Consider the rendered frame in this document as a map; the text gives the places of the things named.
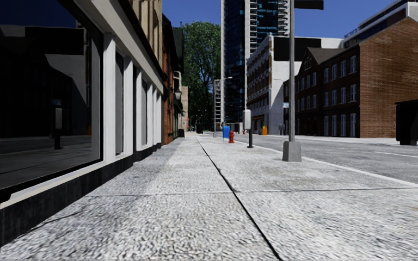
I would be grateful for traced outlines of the grey street lamp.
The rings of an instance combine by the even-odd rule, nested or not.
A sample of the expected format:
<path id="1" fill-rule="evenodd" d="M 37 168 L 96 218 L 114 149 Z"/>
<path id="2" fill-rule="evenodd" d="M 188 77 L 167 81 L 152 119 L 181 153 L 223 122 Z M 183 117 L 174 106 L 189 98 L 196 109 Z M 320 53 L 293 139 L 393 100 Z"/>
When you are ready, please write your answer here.
<path id="1" fill-rule="evenodd" d="M 218 129 L 222 129 L 224 124 L 224 82 L 232 77 L 216 79 L 213 86 L 213 108 L 214 108 L 214 132 L 213 137 L 217 137 Z"/>

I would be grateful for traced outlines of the trees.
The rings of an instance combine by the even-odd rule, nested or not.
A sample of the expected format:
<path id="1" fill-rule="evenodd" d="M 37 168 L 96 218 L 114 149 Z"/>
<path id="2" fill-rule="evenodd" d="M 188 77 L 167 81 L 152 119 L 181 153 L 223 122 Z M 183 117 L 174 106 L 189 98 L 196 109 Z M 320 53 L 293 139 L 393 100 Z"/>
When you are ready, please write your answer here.
<path id="1" fill-rule="evenodd" d="M 220 25 L 195 21 L 183 27 L 184 74 L 188 87 L 188 114 L 191 124 L 213 129 L 214 81 L 220 78 Z"/>

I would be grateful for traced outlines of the pale concrete building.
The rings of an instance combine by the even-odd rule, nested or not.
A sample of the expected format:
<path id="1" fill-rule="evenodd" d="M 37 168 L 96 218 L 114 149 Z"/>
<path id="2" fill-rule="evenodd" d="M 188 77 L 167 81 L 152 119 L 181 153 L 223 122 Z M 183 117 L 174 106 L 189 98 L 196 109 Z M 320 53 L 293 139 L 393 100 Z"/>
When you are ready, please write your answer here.
<path id="1" fill-rule="evenodd" d="M 266 37 L 247 61 L 247 101 L 254 128 L 288 133 L 287 38 Z M 356 57 L 333 39 L 296 38 L 294 99 L 297 135 L 355 136 L 357 87 L 348 79 Z"/>

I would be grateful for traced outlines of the glass tower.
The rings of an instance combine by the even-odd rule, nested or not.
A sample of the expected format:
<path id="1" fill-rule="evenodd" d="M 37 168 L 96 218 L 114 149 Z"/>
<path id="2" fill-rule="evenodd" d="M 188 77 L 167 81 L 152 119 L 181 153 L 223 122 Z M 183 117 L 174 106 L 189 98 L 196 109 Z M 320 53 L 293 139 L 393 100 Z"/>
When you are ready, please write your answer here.
<path id="1" fill-rule="evenodd" d="M 289 34 L 290 0 L 221 0 L 224 122 L 242 122 L 246 61 L 265 37 Z"/>

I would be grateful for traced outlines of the white shopfront building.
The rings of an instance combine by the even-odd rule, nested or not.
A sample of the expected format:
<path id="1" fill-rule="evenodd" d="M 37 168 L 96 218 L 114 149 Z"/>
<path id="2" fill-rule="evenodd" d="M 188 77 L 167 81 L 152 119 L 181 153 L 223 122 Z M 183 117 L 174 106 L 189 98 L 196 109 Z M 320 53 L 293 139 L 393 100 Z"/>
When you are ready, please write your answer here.
<path id="1" fill-rule="evenodd" d="M 131 0 L 0 0 L 0 247 L 151 155 L 164 74 Z"/>

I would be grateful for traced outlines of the tan stone building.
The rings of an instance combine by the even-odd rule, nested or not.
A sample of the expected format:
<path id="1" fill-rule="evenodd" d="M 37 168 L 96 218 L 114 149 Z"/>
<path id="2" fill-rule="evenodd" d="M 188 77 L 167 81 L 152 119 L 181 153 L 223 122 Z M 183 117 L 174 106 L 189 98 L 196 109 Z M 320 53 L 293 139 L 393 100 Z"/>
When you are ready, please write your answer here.
<path id="1" fill-rule="evenodd" d="M 129 0 L 129 3 L 162 66 L 162 0 Z"/>

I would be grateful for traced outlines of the dark red brick building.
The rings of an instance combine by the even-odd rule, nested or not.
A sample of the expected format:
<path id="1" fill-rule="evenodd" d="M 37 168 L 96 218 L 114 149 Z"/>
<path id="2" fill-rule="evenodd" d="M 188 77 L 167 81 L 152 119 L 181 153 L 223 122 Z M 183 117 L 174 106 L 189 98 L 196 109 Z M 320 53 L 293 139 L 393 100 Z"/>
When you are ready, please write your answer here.
<path id="1" fill-rule="evenodd" d="M 396 104 L 418 100 L 418 0 L 395 0 L 339 47 L 303 50 L 294 80 L 296 134 L 395 137 Z"/>

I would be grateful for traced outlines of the black bus shelter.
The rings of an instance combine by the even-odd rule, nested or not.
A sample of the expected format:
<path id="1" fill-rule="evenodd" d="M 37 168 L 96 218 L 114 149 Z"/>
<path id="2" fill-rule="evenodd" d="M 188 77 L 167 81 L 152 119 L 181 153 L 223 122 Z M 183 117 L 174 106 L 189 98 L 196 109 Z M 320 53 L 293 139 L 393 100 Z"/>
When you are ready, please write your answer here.
<path id="1" fill-rule="evenodd" d="M 401 145 L 418 142 L 418 100 L 396 102 L 396 140 Z"/>

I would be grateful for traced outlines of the white box on a post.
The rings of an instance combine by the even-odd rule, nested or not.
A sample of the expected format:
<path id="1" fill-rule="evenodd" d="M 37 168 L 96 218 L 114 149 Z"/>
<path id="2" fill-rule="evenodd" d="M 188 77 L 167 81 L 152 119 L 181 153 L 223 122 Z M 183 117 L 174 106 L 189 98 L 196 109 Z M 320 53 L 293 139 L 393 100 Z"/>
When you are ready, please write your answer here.
<path id="1" fill-rule="evenodd" d="M 247 130 L 249 133 L 249 146 L 248 148 L 253 148 L 253 127 L 252 127 L 252 116 L 251 110 L 243 110 L 243 129 Z"/>

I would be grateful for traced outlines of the sign on a post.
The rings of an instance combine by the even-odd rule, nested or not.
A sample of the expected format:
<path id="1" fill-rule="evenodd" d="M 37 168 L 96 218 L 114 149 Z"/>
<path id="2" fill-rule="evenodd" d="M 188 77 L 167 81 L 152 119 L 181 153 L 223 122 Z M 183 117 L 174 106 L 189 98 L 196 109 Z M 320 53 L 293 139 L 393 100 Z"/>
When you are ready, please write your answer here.
<path id="1" fill-rule="evenodd" d="M 324 0 L 282 0 L 280 6 L 285 9 L 285 17 L 288 25 L 288 37 L 284 42 L 287 48 L 284 58 L 288 60 L 289 79 L 286 84 L 288 91 L 288 140 L 284 142 L 282 148 L 282 160 L 286 162 L 301 162 L 301 144 L 295 139 L 296 102 L 294 99 L 294 61 L 295 61 L 295 38 L 294 38 L 294 10 L 297 9 L 324 9 Z"/>

